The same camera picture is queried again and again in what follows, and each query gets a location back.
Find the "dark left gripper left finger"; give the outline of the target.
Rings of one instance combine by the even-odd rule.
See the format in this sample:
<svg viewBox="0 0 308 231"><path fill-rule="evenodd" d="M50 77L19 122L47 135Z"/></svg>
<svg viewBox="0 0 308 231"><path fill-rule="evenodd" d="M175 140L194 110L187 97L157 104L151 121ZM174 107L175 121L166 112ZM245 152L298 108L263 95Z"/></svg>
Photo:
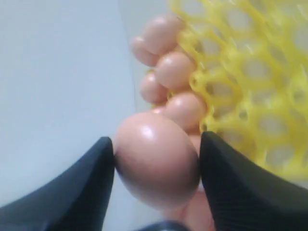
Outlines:
<svg viewBox="0 0 308 231"><path fill-rule="evenodd" d="M2 231L100 231L114 181L112 141L100 138L65 172L0 209Z"/></svg>

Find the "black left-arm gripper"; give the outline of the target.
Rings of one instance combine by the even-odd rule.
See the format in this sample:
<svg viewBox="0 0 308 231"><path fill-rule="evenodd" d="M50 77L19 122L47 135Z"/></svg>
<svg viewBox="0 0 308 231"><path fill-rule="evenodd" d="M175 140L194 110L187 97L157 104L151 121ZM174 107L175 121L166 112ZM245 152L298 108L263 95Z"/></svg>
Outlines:
<svg viewBox="0 0 308 231"><path fill-rule="evenodd" d="M190 231L190 229L181 223L166 220L147 225L138 231Z"/></svg>

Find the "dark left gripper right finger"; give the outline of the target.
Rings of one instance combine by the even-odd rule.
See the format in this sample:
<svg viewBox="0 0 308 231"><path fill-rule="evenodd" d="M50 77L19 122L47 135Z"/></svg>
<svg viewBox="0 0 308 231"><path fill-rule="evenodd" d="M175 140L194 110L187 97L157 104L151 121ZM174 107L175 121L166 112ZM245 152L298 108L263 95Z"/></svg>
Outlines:
<svg viewBox="0 0 308 231"><path fill-rule="evenodd" d="M306 231L308 191L254 164L204 132L200 168L216 230Z"/></svg>

